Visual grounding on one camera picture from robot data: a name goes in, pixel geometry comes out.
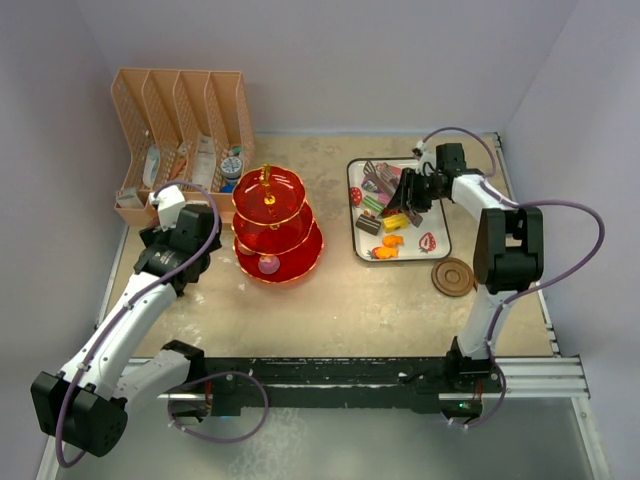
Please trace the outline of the red three-tier cake stand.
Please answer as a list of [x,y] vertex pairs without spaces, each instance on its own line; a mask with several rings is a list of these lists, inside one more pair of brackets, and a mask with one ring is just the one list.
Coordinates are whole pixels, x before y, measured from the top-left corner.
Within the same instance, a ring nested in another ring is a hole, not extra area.
[[[269,284],[295,281],[316,266],[324,247],[322,232],[307,200],[305,186],[293,171],[264,164],[247,171],[232,197],[233,251],[247,276]],[[237,250],[241,243],[254,255]],[[272,275],[258,270],[261,256],[277,256],[280,268]]]

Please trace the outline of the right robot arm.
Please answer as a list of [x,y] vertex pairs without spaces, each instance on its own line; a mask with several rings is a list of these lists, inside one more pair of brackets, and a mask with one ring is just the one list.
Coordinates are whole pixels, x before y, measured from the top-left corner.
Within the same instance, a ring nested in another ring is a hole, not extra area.
[[478,284],[470,316],[446,355],[446,383],[467,391],[494,366],[494,339],[508,316],[508,304],[540,279],[544,269],[543,214],[519,207],[471,169],[460,143],[424,141],[413,149],[418,164],[402,170],[386,205],[405,214],[426,213],[443,198],[463,207],[477,222],[473,273]]

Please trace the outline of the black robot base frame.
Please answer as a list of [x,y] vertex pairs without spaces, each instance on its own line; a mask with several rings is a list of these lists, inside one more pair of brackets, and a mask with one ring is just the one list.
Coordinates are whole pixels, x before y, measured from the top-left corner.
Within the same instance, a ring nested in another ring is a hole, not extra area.
[[245,408],[402,409],[476,419],[484,393],[504,390],[490,360],[468,360],[456,348],[443,357],[208,357],[178,340],[165,349],[191,365],[185,391],[205,396],[213,416]]

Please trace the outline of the pink peach pastry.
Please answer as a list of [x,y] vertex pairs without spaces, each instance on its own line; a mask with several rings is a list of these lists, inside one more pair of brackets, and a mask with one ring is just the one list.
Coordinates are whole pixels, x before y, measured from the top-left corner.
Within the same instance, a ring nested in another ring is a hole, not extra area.
[[250,250],[250,249],[246,248],[246,247],[245,247],[244,245],[242,245],[241,243],[239,243],[239,244],[237,245],[237,250],[238,250],[241,254],[246,255],[246,256],[252,256],[252,255],[254,255],[254,252],[253,252],[252,250]]

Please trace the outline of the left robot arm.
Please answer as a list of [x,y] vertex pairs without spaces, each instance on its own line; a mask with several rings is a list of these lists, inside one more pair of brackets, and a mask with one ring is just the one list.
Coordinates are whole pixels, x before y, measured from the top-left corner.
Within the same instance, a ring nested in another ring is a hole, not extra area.
[[55,374],[40,373],[30,392],[40,429],[55,440],[58,462],[66,448],[102,457],[121,438],[128,417],[159,394],[202,387],[201,350],[172,341],[138,373],[124,369],[156,320],[199,280],[220,248],[215,208],[183,207],[168,230],[141,231],[144,249],[114,308],[85,345]]

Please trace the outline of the pink heart cake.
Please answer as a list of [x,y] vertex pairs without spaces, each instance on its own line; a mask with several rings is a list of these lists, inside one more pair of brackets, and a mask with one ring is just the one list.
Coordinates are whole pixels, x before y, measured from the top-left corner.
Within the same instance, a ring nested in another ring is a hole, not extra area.
[[392,186],[397,187],[399,184],[399,180],[402,174],[402,169],[396,166],[393,166],[389,163],[383,162],[379,163],[377,166],[377,171],[380,178],[391,184]]

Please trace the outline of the white strawberry enamel tray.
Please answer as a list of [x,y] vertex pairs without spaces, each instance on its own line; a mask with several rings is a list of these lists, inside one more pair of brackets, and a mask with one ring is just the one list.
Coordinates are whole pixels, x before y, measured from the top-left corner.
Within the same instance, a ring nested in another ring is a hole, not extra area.
[[[440,260],[448,257],[452,251],[452,242],[444,207],[439,200],[432,203],[432,207],[428,212],[418,213],[423,219],[418,228],[410,224],[407,228],[386,233],[381,226],[381,230],[377,236],[369,235],[355,228],[355,222],[358,216],[360,214],[367,215],[360,206],[363,197],[370,195],[378,200],[379,195],[384,193],[381,190],[379,193],[371,193],[361,188],[362,182],[368,180],[363,173],[366,160],[371,160],[374,164],[386,162],[402,170],[404,168],[413,169],[417,165],[417,160],[409,157],[357,158],[348,163],[347,185],[350,196],[352,245],[356,255],[364,261],[373,263]],[[390,215],[386,216],[382,213],[375,219],[382,223],[385,217],[399,213],[402,212],[392,211]],[[398,250],[398,257],[387,260],[374,259],[371,255],[371,250],[378,246],[384,246],[382,240],[386,235],[400,235],[403,237],[404,244],[395,247]]]

